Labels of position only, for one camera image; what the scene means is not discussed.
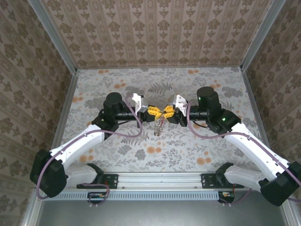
floral tabletop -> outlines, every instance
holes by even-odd
[[[260,138],[238,67],[79,70],[77,75],[78,84],[63,143],[91,123],[110,92],[119,92],[123,97],[135,92],[144,95],[150,105],[164,109],[172,102],[174,94],[197,104],[196,91],[203,86],[213,87],[219,94],[222,107],[238,115]],[[112,135],[80,156],[75,164],[93,162],[107,172],[193,172],[215,171],[229,161],[244,168],[257,169],[238,148],[224,139],[203,140],[193,135],[189,128],[170,123],[165,123],[157,137],[154,127],[154,122],[144,122],[143,133],[137,138]],[[193,128],[201,135],[214,135],[209,129],[196,125]],[[118,129],[125,134],[138,131],[135,121]]]

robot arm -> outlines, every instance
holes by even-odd
[[[187,126],[186,113],[189,114],[190,120],[206,121],[208,128],[219,135],[230,132],[246,134],[247,137],[231,134],[224,138],[247,155],[261,171],[242,169],[232,163],[226,163],[217,170],[217,180],[227,180],[232,184],[240,184],[257,190],[270,203],[280,206],[299,187],[280,164],[299,180],[301,179],[301,165],[298,162],[289,163],[275,154],[257,139],[233,112],[222,109],[218,94],[213,88],[202,87],[197,91],[197,96],[198,106],[192,106],[190,112],[186,112],[187,101],[183,101],[183,97],[175,97],[174,119],[168,120],[171,123]],[[269,154],[264,152],[253,140],[265,148]]]
[[[48,196],[58,195],[65,187],[76,186],[82,183],[101,183],[103,171],[93,164],[84,167],[71,166],[89,148],[106,140],[115,132],[119,125],[118,121],[133,121],[136,117],[140,121],[154,121],[154,116],[146,112],[148,106],[143,98],[137,94],[132,98],[135,101],[134,115],[122,101],[119,93],[110,93],[104,108],[83,132],[49,152],[40,150],[35,157],[30,179],[36,185],[40,173],[46,163],[56,156],[46,168],[40,182],[40,189]]]

cable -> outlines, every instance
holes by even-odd
[[[281,162],[278,161],[278,159],[271,154],[268,150],[265,149],[264,146],[262,146],[257,140],[255,140],[253,137],[250,137],[249,135],[245,134],[245,133],[239,133],[239,132],[230,132],[230,133],[224,133],[224,134],[220,134],[220,135],[216,135],[216,136],[211,136],[211,137],[205,137],[202,135],[199,135],[198,133],[196,133],[191,124],[190,124],[190,117],[189,117],[189,112],[190,112],[190,108],[191,108],[191,102],[188,102],[188,107],[187,107],[187,124],[189,129],[191,130],[191,132],[196,135],[199,138],[202,139],[214,139],[214,138],[219,138],[219,137],[224,137],[224,136],[229,136],[229,135],[240,135],[243,137],[248,138],[249,140],[252,140],[257,146],[259,146],[273,161],[277,162],[277,164],[279,166],[281,166],[296,182],[299,186],[301,186],[301,181],[297,179],[297,177],[288,169],[286,168]]]
[[[95,130],[92,130],[92,131],[89,131],[81,136],[79,136],[78,138],[74,139],[73,141],[71,141],[69,144],[67,144],[65,147],[63,147],[59,152],[57,152],[54,156],[52,156],[47,162],[46,164],[44,165],[40,175],[39,175],[39,178],[38,178],[38,182],[37,182],[37,186],[36,186],[36,194],[37,194],[37,197],[41,200],[43,199],[46,199],[48,198],[48,196],[44,196],[42,197],[40,195],[40,185],[41,185],[41,180],[42,180],[42,177],[47,169],[47,167],[49,166],[49,164],[53,161],[53,159],[55,159],[58,155],[62,154],[68,147],[70,147],[71,145],[73,145],[74,143],[76,143],[77,141],[79,141],[80,139],[86,137],[87,135],[90,135],[92,133],[99,133],[99,132],[103,132],[103,133],[110,133],[110,134],[115,134],[115,135],[118,135],[118,136],[122,136],[122,137],[127,137],[127,138],[135,138],[135,137],[138,137],[142,134],[143,132],[143,129],[142,129],[142,123],[141,121],[139,120],[138,116],[135,114],[135,112],[133,111],[131,105],[129,104],[127,98],[125,99],[125,103],[127,105],[127,107],[130,109],[131,113],[134,115],[135,119],[137,120],[138,124],[139,124],[139,128],[140,128],[140,131],[138,134],[136,135],[127,135],[127,134],[122,134],[122,133],[117,133],[117,132],[113,132],[113,131],[109,131],[109,130],[102,130],[102,129],[95,129]]]
[[[289,201],[301,203],[301,199],[287,198]]]
[[[106,201],[106,199],[107,199],[107,198],[109,197],[109,195],[110,195],[110,187],[107,186],[107,185],[104,185],[104,184],[81,184],[81,185],[83,185],[83,186],[101,186],[101,187],[105,187],[105,188],[107,189],[107,194],[106,194],[106,196],[103,198],[103,200],[102,200],[100,203],[98,203],[98,204],[96,204],[96,205],[101,205],[101,204],[103,204],[104,201]],[[88,202],[90,203],[90,205],[92,205],[91,198],[92,198],[94,195],[96,195],[96,194],[99,194],[99,193],[96,192],[96,193],[90,194],[89,199],[88,199]]]
[[[240,200],[237,200],[237,201],[232,202],[232,203],[229,203],[229,202],[227,202],[226,200],[224,200],[222,198],[220,198],[220,200],[222,200],[223,202],[225,202],[225,204],[228,204],[229,206],[234,205],[234,204],[238,204],[241,201],[243,201],[250,194],[251,191],[252,191],[252,189],[250,188],[249,191]]]
[[[118,123],[118,125],[120,126],[120,125],[126,124],[126,123],[128,123],[128,122],[130,122],[130,121],[123,121],[123,122],[121,122],[121,123]]]
[[[202,128],[208,128],[207,126],[202,126],[202,125],[196,123],[195,121],[192,121],[192,122],[193,122],[194,124],[196,124],[197,126],[199,126],[199,127],[202,127]]]

patterned wallpaper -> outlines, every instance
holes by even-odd
[[[51,147],[71,75],[26,0],[0,1],[0,225],[18,225],[35,153]]]
[[[301,161],[301,1],[286,1],[247,74],[271,147]]]
[[[79,68],[239,65],[271,0],[42,0]]]
[[[197,104],[196,92],[202,86],[213,87],[222,106],[236,113],[259,137],[239,67],[78,70],[77,75],[78,84],[63,143],[91,123],[110,92],[119,92],[123,97],[136,92],[144,95],[150,105],[164,109],[176,93],[191,100],[193,105]],[[134,121],[121,125],[118,132],[136,134],[139,130],[136,125]],[[143,133],[137,138],[112,135],[87,150],[75,163],[93,162],[106,172],[215,171],[227,161],[257,169],[247,156],[225,139],[200,139],[189,128],[167,122],[158,137],[154,135],[154,126],[154,122],[143,123]],[[193,128],[203,136],[214,135],[209,129],[196,125]]]

black joint housing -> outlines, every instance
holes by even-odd
[[[32,171],[30,172],[30,180],[32,182],[35,184],[38,183],[40,173],[51,157],[50,152],[47,152],[44,149],[40,150],[36,154]],[[41,180],[40,189],[45,192],[48,197],[52,198],[60,194],[60,192],[65,188],[66,183],[67,176],[65,175],[65,170],[61,161],[53,159],[45,170]]]
[[[118,123],[117,122],[110,122],[105,120],[102,116],[97,116],[92,122],[92,125],[96,125],[99,128],[103,130],[108,130],[108,131],[116,131],[118,129]],[[104,133],[104,139],[107,139],[110,137],[112,134],[111,133]]]
[[[201,110],[212,111],[218,114],[222,109],[217,92],[212,87],[206,86],[197,90],[198,106]]]
[[[298,162],[292,163],[288,170],[301,180],[301,165]],[[267,179],[259,181],[259,185],[263,197],[275,206],[281,206],[299,188],[297,182],[286,171],[272,181]]]
[[[227,181],[226,177],[225,177],[225,172],[226,170],[230,167],[233,166],[233,163],[230,162],[226,162],[225,164],[223,164],[220,168],[217,169],[216,173],[216,180],[222,185],[225,186],[227,184],[229,184],[229,182]]]

